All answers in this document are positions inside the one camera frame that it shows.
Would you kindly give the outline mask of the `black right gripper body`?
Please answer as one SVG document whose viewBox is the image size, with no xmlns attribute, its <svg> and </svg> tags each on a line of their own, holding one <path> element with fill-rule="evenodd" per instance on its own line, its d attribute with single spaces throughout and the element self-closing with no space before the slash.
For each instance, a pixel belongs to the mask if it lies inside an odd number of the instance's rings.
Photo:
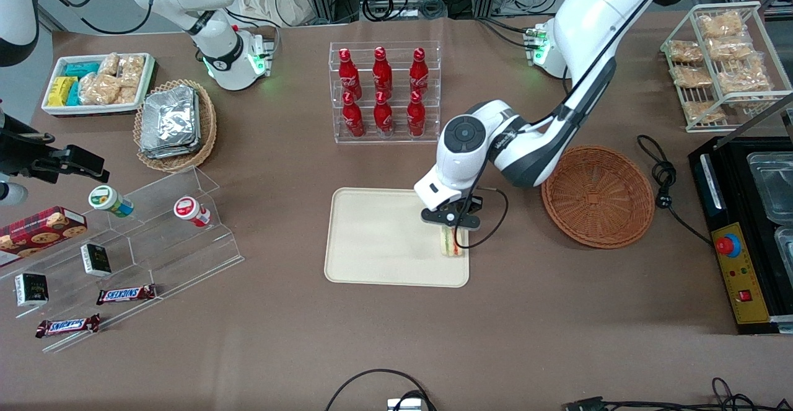
<svg viewBox="0 0 793 411">
<path fill-rule="evenodd" d="M 63 173 L 62 162 L 51 153 L 56 137 L 40 133 L 8 114 L 2 114 L 1 170 L 2 174 L 39 179 L 55 184 Z"/>
</svg>

